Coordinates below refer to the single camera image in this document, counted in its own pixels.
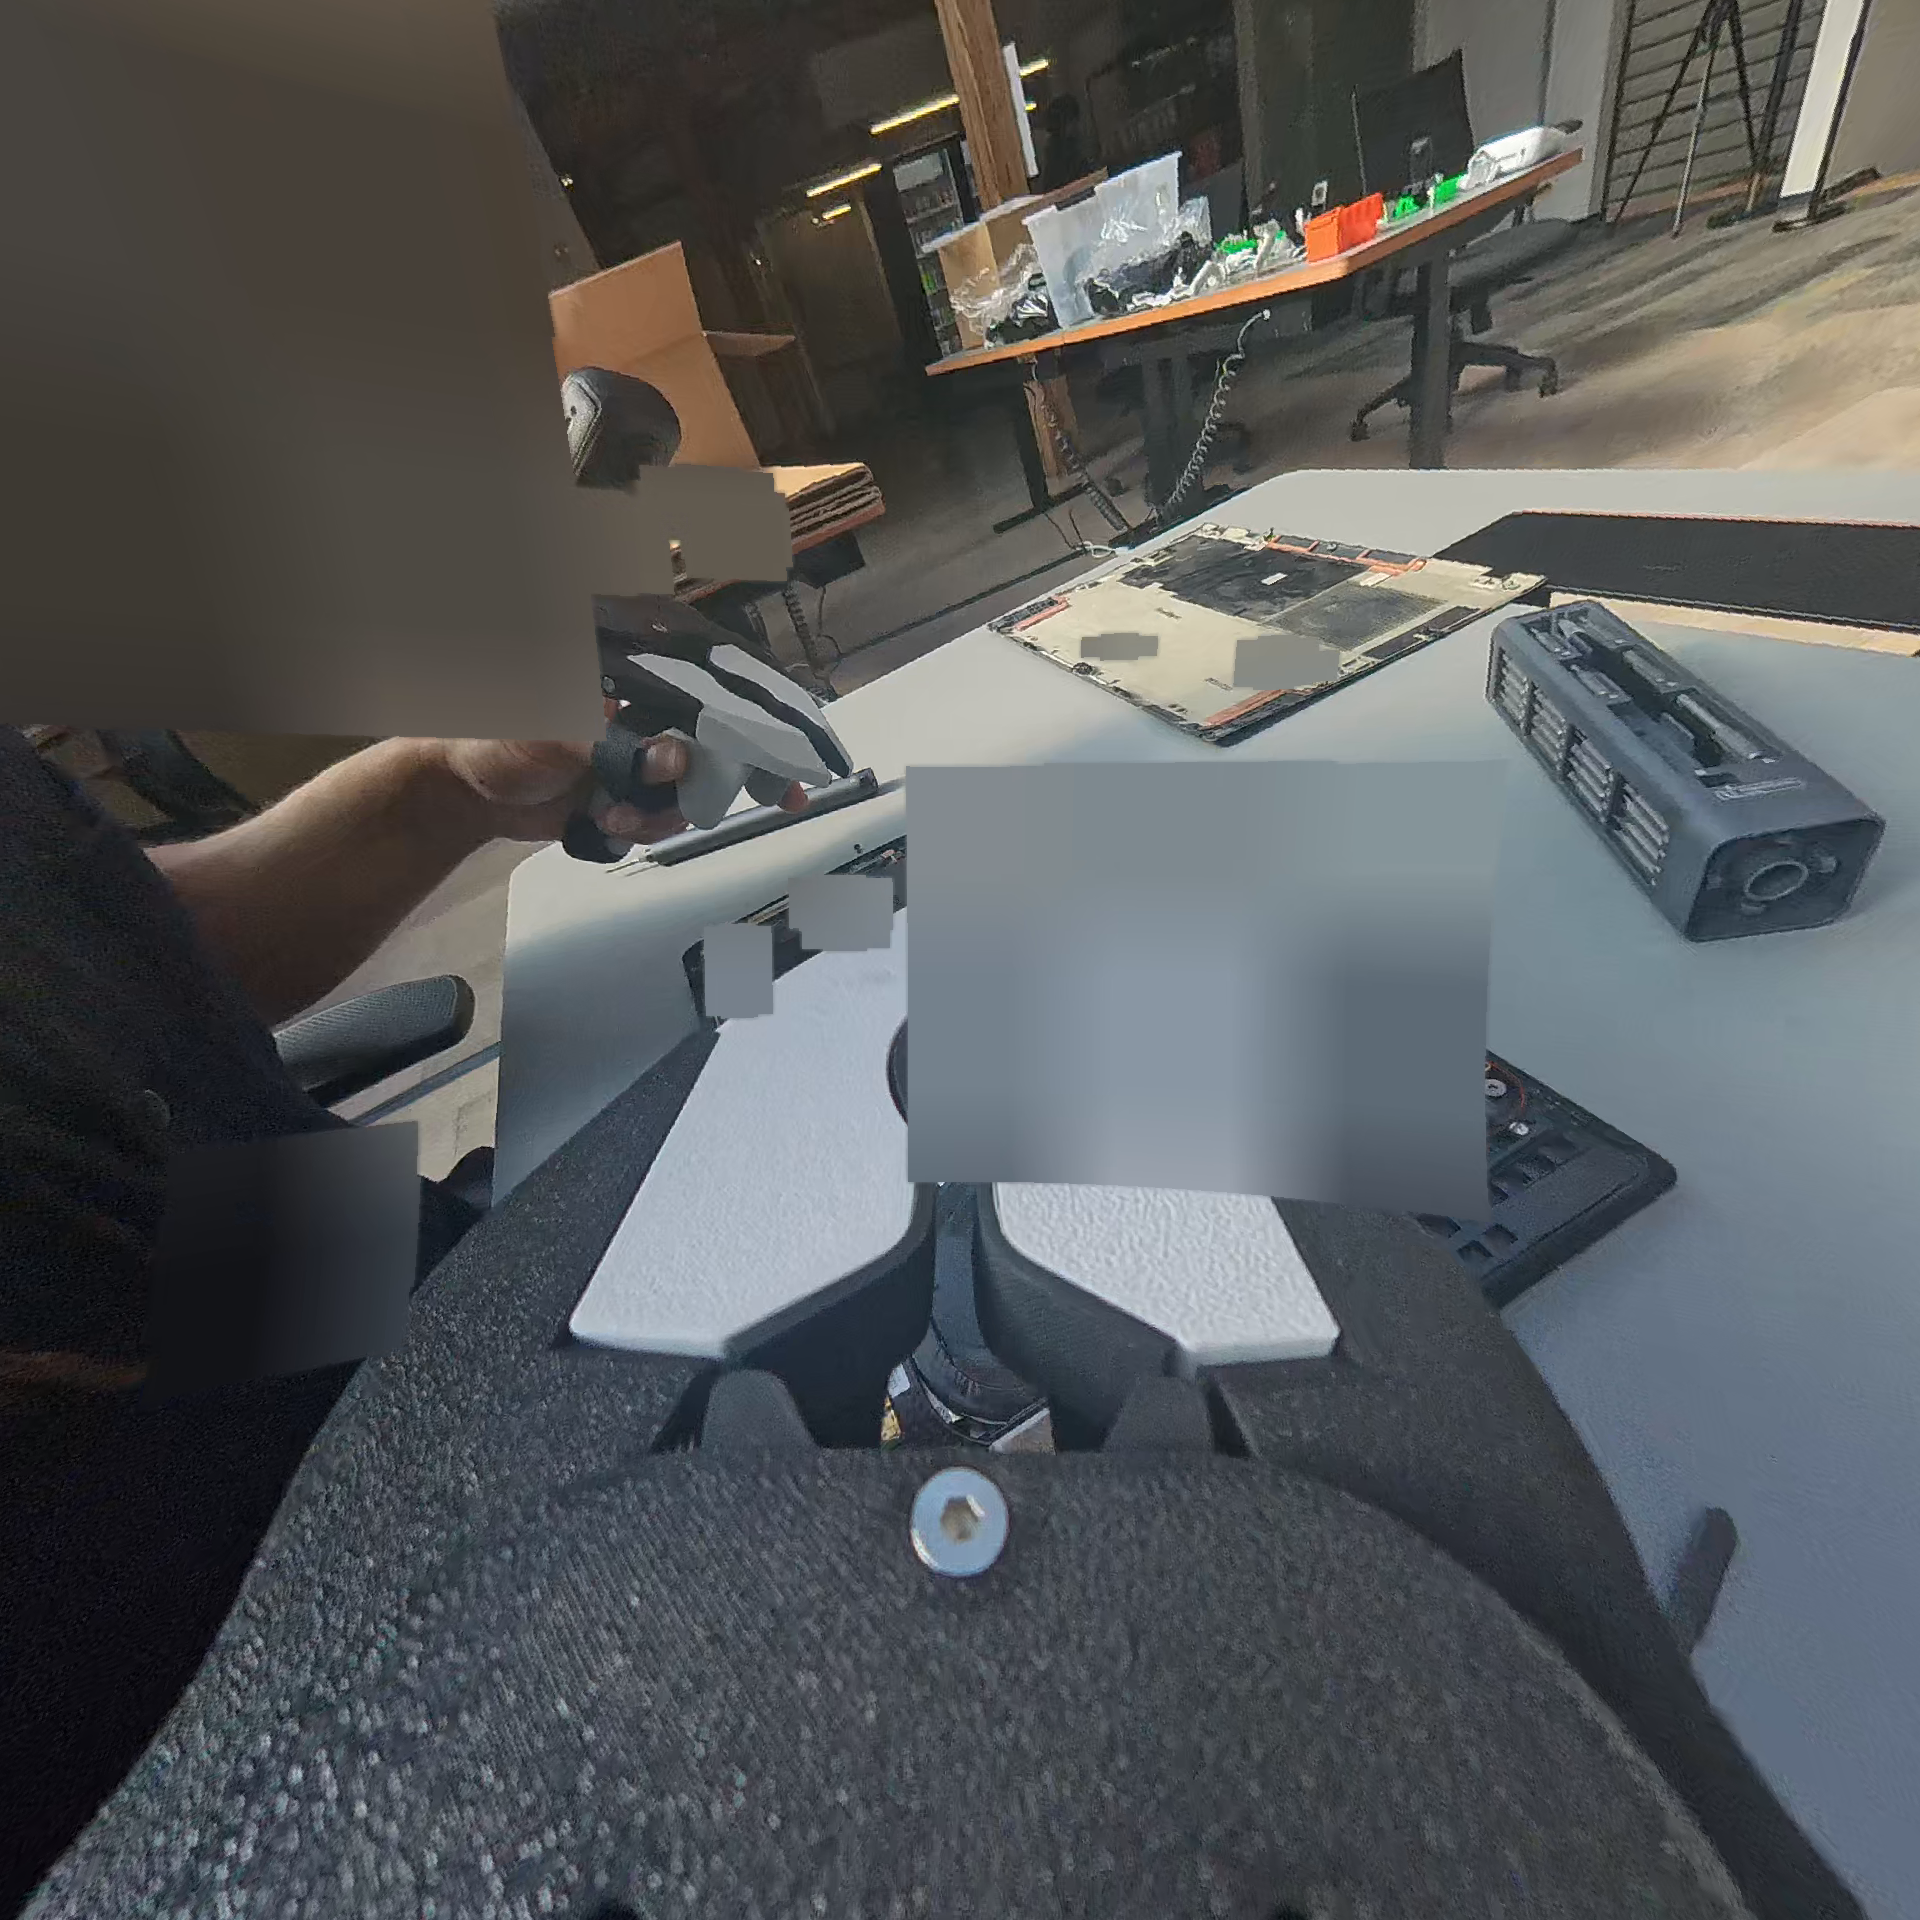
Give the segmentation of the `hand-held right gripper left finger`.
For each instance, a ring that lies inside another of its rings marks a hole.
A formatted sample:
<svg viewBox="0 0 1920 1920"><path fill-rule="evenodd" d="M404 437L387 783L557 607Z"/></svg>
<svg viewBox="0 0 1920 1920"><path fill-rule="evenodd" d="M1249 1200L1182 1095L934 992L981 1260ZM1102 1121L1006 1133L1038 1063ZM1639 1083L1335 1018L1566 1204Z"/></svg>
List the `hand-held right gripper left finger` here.
<svg viewBox="0 0 1920 1920"><path fill-rule="evenodd" d="M934 1218L908 1178L887 1063L906 946L825 952L725 1020L568 1330L587 1347L740 1358L903 1262Z"/></svg>

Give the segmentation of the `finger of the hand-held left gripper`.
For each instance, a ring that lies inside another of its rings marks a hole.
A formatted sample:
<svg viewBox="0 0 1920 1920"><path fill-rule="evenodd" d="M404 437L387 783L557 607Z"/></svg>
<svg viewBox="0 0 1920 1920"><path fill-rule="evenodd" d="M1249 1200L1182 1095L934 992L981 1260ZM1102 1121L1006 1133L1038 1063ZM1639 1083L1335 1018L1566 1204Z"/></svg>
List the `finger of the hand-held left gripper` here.
<svg viewBox="0 0 1920 1920"><path fill-rule="evenodd" d="M703 673L716 689L703 697L703 721L713 723L724 754L779 784L852 778L846 745L803 687L730 641L708 648Z"/></svg>
<svg viewBox="0 0 1920 1920"><path fill-rule="evenodd" d="M649 739L649 743L652 743L652 740L658 740L658 739L674 739L674 740L680 740L680 743L682 743L682 747L683 747L683 774L686 774L686 770L688 770L688 758L689 758L689 747L683 743L683 739L674 736L674 735L659 735L659 736ZM718 740L718 739L713 739L713 740L712 740L712 747L722 749L724 743ZM787 795L787 791L789 791L792 786L795 786L795 783L779 783L776 777L770 777L770 774L765 774L765 773L761 773L761 770L756 770L756 769L747 766L743 761L733 758L733 757L730 757L727 753L724 753L724 817L725 817L725 812L732 808L732 805L740 798L740 795L750 795L750 796L756 801L756 805L776 806L776 805L779 805L779 803L784 801L784 796ZM822 783L800 783L800 786L803 786L803 789L819 789Z"/></svg>

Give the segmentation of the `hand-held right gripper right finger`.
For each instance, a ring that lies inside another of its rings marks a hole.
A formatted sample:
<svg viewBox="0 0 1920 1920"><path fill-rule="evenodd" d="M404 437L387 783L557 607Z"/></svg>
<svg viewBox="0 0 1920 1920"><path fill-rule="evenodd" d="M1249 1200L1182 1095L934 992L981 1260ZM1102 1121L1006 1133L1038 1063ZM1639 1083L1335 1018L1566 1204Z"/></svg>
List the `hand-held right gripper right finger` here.
<svg viewBox="0 0 1920 1920"><path fill-rule="evenodd" d="M996 1185L978 1260L989 1341L1036 1383L1317 1361L1337 1341L1270 1196Z"/></svg>

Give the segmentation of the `black laptop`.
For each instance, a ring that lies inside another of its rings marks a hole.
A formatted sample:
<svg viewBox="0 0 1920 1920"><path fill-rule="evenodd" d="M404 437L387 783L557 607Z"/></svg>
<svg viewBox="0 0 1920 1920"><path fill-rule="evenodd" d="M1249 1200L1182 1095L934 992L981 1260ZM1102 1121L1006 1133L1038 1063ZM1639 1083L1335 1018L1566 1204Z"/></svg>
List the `black laptop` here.
<svg viewBox="0 0 1920 1920"><path fill-rule="evenodd" d="M815 795L809 818L874 803L882 791L871 770L862 770ZM641 848L639 856L652 867L683 867L797 826L797 814L777 806L754 806L727 817L716 828L696 828ZM903 912L906 835L871 845L855 842L852 854L828 874L886 881L894 910ZM774 983L819 952L794 925L792 901L794 890L786 888L747 908L737 923L770 936ZM682 971L693 1018L705 1033L716 1033L725 1017L708 1006L705 949L697 938L683 949ZM1475 1279L1494 1307L1518 1301L1532 1285L1644 1213L1676 1185L1674 1167L1654 1149L1596 1119L1491 1050L1484 1064L1484 1099L1486 1216L1422 1213L1415 1222Z"/></svg>

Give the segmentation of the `grey screwdriver bit tray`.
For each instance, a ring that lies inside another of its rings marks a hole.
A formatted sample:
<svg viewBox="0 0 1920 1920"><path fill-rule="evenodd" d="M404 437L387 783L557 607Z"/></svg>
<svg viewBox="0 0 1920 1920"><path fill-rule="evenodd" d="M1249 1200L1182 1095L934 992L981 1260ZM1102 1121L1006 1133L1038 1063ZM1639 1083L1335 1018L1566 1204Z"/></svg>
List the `grey screwdriver bit tray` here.
<svg viewBox="0 0 1920 1920"><path fill-rule="evenodd" d="M1500 621L1486 699L1684 941L1827 927L1883 818L1596 600Z"/></svg>

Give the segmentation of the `person's left forearm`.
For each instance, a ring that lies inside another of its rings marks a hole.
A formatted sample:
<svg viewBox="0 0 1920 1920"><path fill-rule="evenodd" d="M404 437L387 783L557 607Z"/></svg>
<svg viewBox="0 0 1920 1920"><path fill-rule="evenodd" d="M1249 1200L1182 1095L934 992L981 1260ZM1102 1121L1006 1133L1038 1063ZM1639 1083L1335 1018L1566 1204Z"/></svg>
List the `person's left forearm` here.
<svg viewBox="0 0 1920 1920"><path fill-rule="evenodd" d="M332 996L489 840L436 739L359 751L256 814L147 851L203 951L267 1026Z"/></svg>

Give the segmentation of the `person's left hand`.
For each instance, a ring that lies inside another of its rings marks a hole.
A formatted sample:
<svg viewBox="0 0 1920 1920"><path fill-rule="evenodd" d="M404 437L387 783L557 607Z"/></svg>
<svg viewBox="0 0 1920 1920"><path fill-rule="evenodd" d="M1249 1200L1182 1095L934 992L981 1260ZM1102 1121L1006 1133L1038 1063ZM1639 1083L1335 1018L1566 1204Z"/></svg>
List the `person's left hand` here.
<svg viewBox="0 0 1920 1920"><path fill-rule="evenodd" d="M443 739L432 749L449 783L449 818L474 851L500 840L556 842L575 817L627 847L688 828L678 805L647 811L596 796L585 743Z"/></svg>

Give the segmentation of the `office chair with headrest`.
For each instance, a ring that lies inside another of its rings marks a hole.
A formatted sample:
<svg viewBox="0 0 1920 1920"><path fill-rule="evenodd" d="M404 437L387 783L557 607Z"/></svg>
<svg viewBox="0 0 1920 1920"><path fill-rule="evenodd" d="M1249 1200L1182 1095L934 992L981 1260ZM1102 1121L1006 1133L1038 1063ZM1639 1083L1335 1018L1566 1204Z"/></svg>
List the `office chair with headrest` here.
<svg viewBox="0 0 1920 1920"><path fill-rule="evenodd" d="M572 481L621 490L645 469L666 469L682 449L682 421L653 384L582 366L559 382Z"/></svg>

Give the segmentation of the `flat cardboard stack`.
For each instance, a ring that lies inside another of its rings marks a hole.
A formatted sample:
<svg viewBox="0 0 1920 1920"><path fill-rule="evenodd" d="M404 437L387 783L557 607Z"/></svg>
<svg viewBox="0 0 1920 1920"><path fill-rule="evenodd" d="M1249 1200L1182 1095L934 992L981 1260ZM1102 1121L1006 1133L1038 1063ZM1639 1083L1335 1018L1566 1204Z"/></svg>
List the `flat cardboard stack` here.
<svg viewBox="0 0 1920 1920"><path fill-rule="evenodd" d="M886 514L883 495L863 462L781 464L765 474L784 502L795 559Z"/></svg>

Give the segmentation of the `small cardboard box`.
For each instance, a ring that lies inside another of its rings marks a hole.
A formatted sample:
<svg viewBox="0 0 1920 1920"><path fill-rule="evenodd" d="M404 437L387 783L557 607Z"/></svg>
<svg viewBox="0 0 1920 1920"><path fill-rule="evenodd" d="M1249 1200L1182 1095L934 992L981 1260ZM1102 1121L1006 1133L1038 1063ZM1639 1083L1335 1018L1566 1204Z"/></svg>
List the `small cardboard box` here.
<svg viewBox="0 0 1920 1920"><path fill-rule="evenodd" d="M1025 217L1044 211L1044 197L1018 197L988 209L979 219L934 243L947 305L957 311L959 293L979 276L996 274L1027 243Z"/></svg>

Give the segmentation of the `orange top work table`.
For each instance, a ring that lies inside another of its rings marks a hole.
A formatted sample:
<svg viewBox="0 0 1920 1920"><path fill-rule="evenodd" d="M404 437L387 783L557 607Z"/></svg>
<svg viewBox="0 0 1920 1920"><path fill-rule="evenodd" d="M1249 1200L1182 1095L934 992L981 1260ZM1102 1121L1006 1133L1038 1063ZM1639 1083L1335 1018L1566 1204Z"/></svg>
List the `orange top work table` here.
<svg viewBox="0 0 1920 1920"><path fill-rule="evenodd" d="M1415 274L1410 345L1410 402L1406 462L1410 469L1443 469L1449 404L1449 270L1451 257L1480 234L1498 229L1502 215L1529 205L1558 176L1581 162L1579 148L1540 159L1490 186L1402 223L1363 246L1324 260L1304 260L1282 273L1227 286L1219 293L1173 300L1129 314L1057 328L1003 349L973 349L946 356L925 377L961 374L998 366L1034 366L1036 380L1057 372L1061 355L1099 346L1105 360L1142 370L1143 441L1147 490L1170 498L1196 445L1188 360L1201 352L1236 349L1241 316L1268 314L1306 303L1319 289L1372 273Z"/></svg>

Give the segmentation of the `laptop bottom cover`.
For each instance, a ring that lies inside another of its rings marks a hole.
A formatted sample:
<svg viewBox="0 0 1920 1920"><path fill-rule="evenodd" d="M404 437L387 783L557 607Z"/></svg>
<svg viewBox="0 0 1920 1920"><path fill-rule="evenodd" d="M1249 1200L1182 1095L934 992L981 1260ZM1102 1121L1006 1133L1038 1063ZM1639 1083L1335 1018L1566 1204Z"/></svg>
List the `laptop bottom cover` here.
<svg viewBox="0 0 1920 1920"><path fill-rule="evenodd" d="M1224 749L1542 588L1502 564L1203 523L989 630Z"/></svg>

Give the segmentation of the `wooden pillar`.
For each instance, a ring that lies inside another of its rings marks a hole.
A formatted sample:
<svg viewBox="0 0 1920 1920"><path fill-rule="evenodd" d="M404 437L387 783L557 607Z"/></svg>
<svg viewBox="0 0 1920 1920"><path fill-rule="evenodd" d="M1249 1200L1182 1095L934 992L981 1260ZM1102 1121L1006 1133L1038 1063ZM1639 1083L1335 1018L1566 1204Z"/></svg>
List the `wooden pillar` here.
<svg viewBox="0 0 1920 1920"><path fill-rule="evenodd" d="M1029 181L1032 127L1019 81L1019 60L1006 57L989 3L935 3L947 77L956 93L961 128L971 156L971 186L978 215L1018 197L1042 197L1055 207L1091 189L1087 174L1054 192L1034 192Z"/></svg>

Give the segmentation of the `person's dark clothed body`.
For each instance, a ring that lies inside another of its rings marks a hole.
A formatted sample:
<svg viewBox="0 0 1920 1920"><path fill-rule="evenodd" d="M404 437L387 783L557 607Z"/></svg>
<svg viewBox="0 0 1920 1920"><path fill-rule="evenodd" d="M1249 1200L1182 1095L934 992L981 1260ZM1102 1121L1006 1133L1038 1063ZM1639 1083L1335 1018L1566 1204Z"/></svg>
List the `person's dark clothed body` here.
<svg viewBox="0 0 1920 1920"><path fill-rule="evenodd" d="M142 1399L173 1153L343 1129L147 853L4 725L4 1916L173 1710L352 1378Z"/></svg>

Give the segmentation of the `tripod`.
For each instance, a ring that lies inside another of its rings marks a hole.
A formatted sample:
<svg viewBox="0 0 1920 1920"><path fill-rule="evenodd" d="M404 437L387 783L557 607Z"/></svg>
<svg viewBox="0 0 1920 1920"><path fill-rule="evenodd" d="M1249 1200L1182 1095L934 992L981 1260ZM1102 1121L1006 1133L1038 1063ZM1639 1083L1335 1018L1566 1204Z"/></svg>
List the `tripod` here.
<svg viewBox="0 0 1920 1920"><path fill-rule="evenodd" d="M1773 209L1821 3L1627 3L1606 105L1597 213L1715 227Z"/></svg>

